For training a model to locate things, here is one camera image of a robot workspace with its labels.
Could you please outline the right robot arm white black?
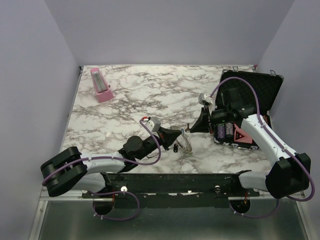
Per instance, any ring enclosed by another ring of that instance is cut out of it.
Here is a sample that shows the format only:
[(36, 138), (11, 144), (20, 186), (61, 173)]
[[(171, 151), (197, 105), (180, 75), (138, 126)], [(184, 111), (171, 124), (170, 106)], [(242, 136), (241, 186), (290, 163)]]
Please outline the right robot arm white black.
[(315, 195), (315, 183), (310, 175), (311, 160), (306, 153), (297, 153), (289, 147), (262, 119), (257, 106), (245, 105), (237, 89), (226, 95), (228, 102), (222, 109), (213, 110), (213, 99), (201, 93), (198, 102), (203, 106), (192, 133), (211, 133), (212, 127), (232, 122), (245, 131), (264, 152), (272, 168), (268, 173), (244, 171), (230, 183), (230, 191), (241, 196), (248, 189), (269, 192), (275, 199), (292, 198), (292, 195), (308, 188), (309, 201)]

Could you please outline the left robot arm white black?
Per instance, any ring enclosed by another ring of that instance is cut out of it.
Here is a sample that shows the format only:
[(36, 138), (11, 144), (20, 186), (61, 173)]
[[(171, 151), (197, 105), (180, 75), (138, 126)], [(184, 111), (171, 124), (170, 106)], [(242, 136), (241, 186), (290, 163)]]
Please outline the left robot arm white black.
[(169, 150), (181, 134), (180, 130), (160, 127), (146, 139), (131, 136), (120, 150), (102, 155), (84, 156), (76, 146), (68, 147), (41, 165), (42, 185), (50, 197), (72, 189), (107, 197), (111, 185), (104, 179), (104, 173), (127, 173), (137, 166), (155, 165), (160, 161), (162, 150)]

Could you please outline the metal disc with key rings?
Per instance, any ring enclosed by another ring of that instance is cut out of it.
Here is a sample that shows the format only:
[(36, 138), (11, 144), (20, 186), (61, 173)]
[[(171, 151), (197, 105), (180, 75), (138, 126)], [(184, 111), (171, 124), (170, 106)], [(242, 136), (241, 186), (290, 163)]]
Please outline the metal disc with key rings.
[(186, 133), (181, 132), (181, 135), (175, 142), (178, 145), (178, 149), (182, 152), (182, 159), (188, 158), (193, 154), (193, 148)]

